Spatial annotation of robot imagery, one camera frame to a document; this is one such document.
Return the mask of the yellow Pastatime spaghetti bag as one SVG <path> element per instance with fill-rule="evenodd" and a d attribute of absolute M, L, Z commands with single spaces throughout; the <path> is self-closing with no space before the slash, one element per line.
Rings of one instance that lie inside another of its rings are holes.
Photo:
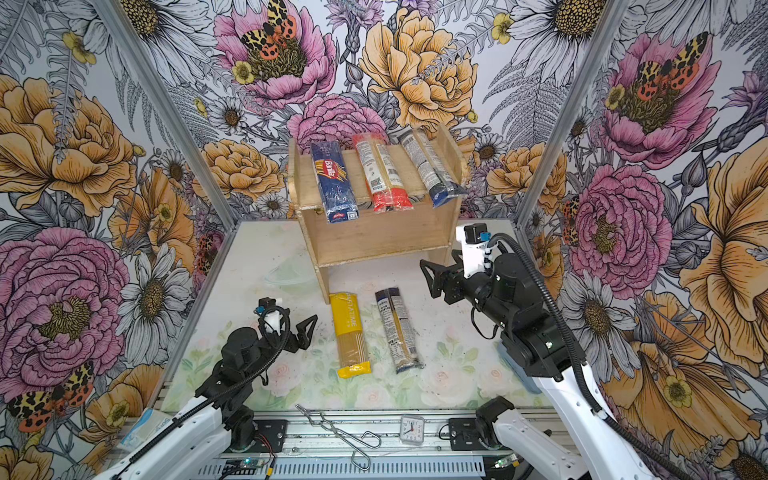
<path fill-rule="evenodd" d="M 357 296 L 334 293 L 329 296 L 342 379 L 370 374 L 371 364 L 365 342 Z"/>

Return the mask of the clear spaghetti bag blue end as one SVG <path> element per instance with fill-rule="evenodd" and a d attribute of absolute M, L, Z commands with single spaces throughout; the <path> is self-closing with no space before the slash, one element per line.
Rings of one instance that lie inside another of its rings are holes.
<path fill-rule="evenodd" d="M 398 287 L 375 293 L 376 305 L 382 319 L 387 344 L 397 373 L 422 368 L 416 348 L 416 335 L 403 297 Z"/>

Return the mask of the red spaghetti bag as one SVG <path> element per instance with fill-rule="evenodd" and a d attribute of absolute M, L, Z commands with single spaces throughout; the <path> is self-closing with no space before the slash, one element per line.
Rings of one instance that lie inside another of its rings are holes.
<path fill-rule="evenodd" d="M 413 209 L 383 136 L 365 132 L 352 137 L 375 213 Z"/>

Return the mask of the blue Barilla spaghetti box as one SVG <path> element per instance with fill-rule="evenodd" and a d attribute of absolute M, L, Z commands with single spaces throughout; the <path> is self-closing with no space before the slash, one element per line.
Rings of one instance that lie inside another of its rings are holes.
<path fill-rule="evenodd" d="M 359 218 L 357 200 L 337 141 L 315 142 L 310 155 L 325 216 L 330 224 Z"/>

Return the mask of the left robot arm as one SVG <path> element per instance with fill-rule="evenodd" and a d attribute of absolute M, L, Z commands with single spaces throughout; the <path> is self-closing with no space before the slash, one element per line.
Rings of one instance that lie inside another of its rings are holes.
<path fill-rule="evenodd" d="M 189 479 L 228 449 L 244 450 L 257 439 L 254 411 L 245 405 L 259 379 L 284 352 L 309 348 L 318 317 L 291 326 L 290 310 L 259 307 L 257 328 L 231 332 L 221 360 L 194 397 L 160 430 L 98 479 Z"/>

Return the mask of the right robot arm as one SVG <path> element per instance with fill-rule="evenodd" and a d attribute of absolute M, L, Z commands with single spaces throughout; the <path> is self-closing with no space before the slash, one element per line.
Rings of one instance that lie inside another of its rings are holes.
<path fill-rule="evenodd" d="M 526 256 L 503 253 L 472 275 L 460 263 L 423 260 L 420 268 L 432 297 L 447 304 L 466 300 L 494 322 L 507 354 L 550 400 L 577 451 L 532 426 L 501 396 L 476 411 L 476 428 L 489 447 L 514 451 L 547 479 L 653 478 L 636 451 L 638 440 L 598 399 L 584 352 Z"/>

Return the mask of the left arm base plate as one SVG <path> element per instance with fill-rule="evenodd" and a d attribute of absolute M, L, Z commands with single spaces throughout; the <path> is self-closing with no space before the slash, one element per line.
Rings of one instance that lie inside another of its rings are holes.
<path fill-rule="evenodd" d="M 237 426 L 226 453 L 256 454 L 281 453 L 286 440 L 288 421 L 283 419 L 255 419 Z"/>

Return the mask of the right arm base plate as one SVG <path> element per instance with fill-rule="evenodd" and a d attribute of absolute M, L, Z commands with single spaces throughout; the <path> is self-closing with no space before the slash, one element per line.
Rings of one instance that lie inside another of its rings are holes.
<path fill-rule="evenodd" d="M 448 441 L 452 451 L 492 451 L 500 444 L 492 433 L 491 425 L 478 418 L 450 418 Z"/>

